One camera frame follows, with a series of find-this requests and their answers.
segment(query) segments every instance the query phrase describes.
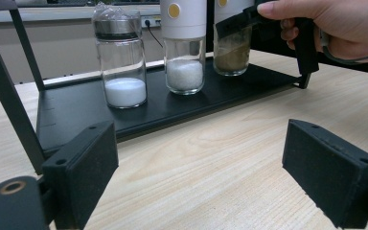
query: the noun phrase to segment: black metal frame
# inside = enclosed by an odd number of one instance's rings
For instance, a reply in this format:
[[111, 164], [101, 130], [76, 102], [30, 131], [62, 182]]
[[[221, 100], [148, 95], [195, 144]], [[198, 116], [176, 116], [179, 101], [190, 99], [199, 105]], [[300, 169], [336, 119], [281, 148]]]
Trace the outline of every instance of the black metal frame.
[[[14, 27], [19, 36], [20, 42], [24, 49], [27, 61], [31, 67], [34, 81], [39, 91], [45, 89], [43, 79], [37, 67], [35, 55], [32, 46], [27, 37], [25, 27], [23, 26], [19, 10], [14, 0], [0, 0], [0, 11], [9, 11]], [[0, 102], [3, 105], [8, 117], [22, 143], [23, 148], [32, 162], [34, 170], [37, 174], [42, 173], [41, 165], [45, 157], [41, 145], [35, 135], [32, 123], [26, 113], [23, 103], [20, 101], [19, 95], [14, 88], [11, 76], [0, 56]]]

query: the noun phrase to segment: black plastic tray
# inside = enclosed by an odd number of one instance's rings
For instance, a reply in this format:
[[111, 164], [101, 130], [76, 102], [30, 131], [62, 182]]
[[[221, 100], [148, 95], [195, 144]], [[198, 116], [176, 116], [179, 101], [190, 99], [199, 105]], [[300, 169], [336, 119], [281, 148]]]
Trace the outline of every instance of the black plastic tray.
[[223, 77], [206, 61], [206, 80], [191, 96], [171, 93], [165, 84], [164, 66], [148, 69], [148, 100], [135, 108], [108, 107], [101, 78], [74, 82], [40, 93], [37, 136], [45, 154], [51, 155], [86, 127], [114, 121], [116, 137], [123, 141], [188, 121], [228, 106], [259, 99], [292, 87], [301, 78], [250, 64], [238, 77]]

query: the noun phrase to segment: brown powder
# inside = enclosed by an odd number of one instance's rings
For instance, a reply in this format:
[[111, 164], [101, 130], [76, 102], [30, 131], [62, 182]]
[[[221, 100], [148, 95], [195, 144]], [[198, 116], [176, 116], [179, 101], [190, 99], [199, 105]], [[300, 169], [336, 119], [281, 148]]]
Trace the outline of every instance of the brown powder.
[[249, 52], [250, 46], [246, 42], [225, 55], [217, 54], [215, 57], [215, 66], [222, 72], [242, 70], [246, 68], [249, 63]]

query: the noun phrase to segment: wooden table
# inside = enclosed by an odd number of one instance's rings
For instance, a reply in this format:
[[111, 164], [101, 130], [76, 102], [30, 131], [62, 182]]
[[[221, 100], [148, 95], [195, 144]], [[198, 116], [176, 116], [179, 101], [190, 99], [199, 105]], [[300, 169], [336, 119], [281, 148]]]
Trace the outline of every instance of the wooden table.
[[[298, 76], [293, 58], [252, 51], [250, 62]], [[35, 124], [35, 85], [16, 88]], [[120, 167], [86, 229], [334, 229], [282, 168], [288, 119], [368, 151], [368, 74], [320, 65], [305, 90], [118, 144]], [[0, 104], [0, 182], [20, 175], [35, 173]]]

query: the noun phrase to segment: sugar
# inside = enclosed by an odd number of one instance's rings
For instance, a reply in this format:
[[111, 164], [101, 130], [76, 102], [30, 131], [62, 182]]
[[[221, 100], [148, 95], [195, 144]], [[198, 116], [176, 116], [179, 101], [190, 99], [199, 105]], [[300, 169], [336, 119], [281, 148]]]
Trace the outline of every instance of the sugar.
[[146, 99], [146, 85], [142, 80], [119, 78], [105, 84], [108, 103], [115, 107], [132, 107]]
[[194, 90], [202, 85], [202, 64], [196, 60], [170, 60], [167, 62], [166, 69], [167, 85], [175, 90]]

